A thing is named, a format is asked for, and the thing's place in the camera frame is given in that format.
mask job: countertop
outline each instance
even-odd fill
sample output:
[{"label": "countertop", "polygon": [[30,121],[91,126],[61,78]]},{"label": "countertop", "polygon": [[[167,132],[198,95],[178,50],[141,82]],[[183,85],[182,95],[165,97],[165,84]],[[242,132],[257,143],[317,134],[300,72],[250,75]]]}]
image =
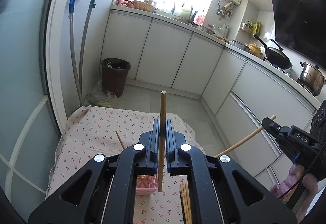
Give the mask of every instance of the countertop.
[{"label": "countertop", "polygon": [[248,52],[245,52],[237,47],[234,47],[230,44],[226,44],[225,42],[217,39],[214,36],[211,36],[197,28],[194,28],[190,25],[187,25],[185,23],[181,23],[179,21],[176,21],[174,19],[156,14],[156,13],[150,13],[150,12],[146,12],[146,11],[142,11],[142,10],[137,10],[137,9],[133,9],[133,8],[127,8],[127,7],[123,7],[123,6],[114,6],[112,5],[110,7],[111,10],[119,10],[119,11],[124,11],[124,12],[129,12],[129,13],[136,13],[139,15],[144,15],[147,17],[151,17],[151,18],[155,18],[158,20],[162,20],[180,27],[183,27],[184,29],[193,31],[197,34],[200,34],[214,42],[217,43],[217,45],[221,46],[222,48],[227,48],[227,49],[231,49],[232,51],[247,57],[249,60],[259,64],[260,66],[264,67],[265,69],[267,69],[268,71],[270,71],[271,73],[273,73],[274,75],[276,75],[278,78],[282,79],[283,81],[285,81],[289,86],[291,86],[293,89],[295,89],[299,94],[302,95],[302,97],[304,97],[313,107],[315,107],[316,109],[319,109],[321,103],[311,95],[311,93],[309,93],[304,87],[302,87],[300,84],[298,84],[295,80],[293,80],[292,78],[290,78],[289,76],[287,76],[286,74],[284,74],[283,72],[279,71],[277,68],[273,67],[272,65],[270,65],[269,63],[259,59],[258,57],[253,56],[252,54],[249,54]]}]

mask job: pink plastic basket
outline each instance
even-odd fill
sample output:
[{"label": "pink plastic basket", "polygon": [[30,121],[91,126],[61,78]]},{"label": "pink plastic basket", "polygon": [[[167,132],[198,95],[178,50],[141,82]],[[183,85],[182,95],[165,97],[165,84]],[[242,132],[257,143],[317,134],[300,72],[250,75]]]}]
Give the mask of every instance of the pink plastic basket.
[{"label": "pink plastic basket", "polygon": [[149,196],[155,193],[156,190],[158,190],[159,182],[157,180],[157,175],[154,176],[141,175],[141,177],[142,178],[146,177],[146,180],[142,184],[140,184],[141,178],[137,177],[136,196]]}]

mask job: trash can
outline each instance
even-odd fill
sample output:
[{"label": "trash can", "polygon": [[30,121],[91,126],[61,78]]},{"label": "trash can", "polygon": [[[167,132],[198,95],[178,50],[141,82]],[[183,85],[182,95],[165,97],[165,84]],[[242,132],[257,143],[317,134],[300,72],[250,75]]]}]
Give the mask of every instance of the trash can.
[{"label": "trash can", "polygon": [[126,83],[130,63],[119,58],[102,60],[102,89],[109,90],[119,98]]}]

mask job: cherry print tablecloth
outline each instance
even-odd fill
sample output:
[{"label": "cherry print tablecloth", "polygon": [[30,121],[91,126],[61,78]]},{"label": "cherry print tablecloth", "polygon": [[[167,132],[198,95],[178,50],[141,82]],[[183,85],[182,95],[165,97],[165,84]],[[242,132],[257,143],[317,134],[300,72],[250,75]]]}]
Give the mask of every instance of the cherry print tablecloth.
[{"label": "cherry print tablecloth", "polygon": [[[92,106],[79,108],[69,117],[58,144],[46,197],[94,155],[120,154],[122,147],[115,131],[118,131],[123,144],[128,147],[138,142],[141,133],[153,129],[154,118],[159,118],[159,114]],[[167,114],[167,118],[171,119],[174,131],[185,135],[188,144],[203,151],[195,141],[191,127],[176,114]],[[165,160],[163,192],[136,196],[133,224],[183,223],[179,191],[180,184],[186,181],[186,176],[168,175]]]}]

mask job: floor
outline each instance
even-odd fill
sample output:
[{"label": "floor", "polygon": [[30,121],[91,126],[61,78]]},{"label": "floor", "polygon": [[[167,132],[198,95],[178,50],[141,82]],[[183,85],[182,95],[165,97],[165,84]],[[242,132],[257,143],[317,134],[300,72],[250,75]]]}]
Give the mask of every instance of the floor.
[{"label": "floor", "polygon": [[[112,102],[112,107],[159,113],[160,96],[157,90],[126,84],[123,95]],[[204,148],[207,155],[214,156],[226,149],[200,100],[168,93],[167,113],[177,114],[195,131],[196,141]]]}]

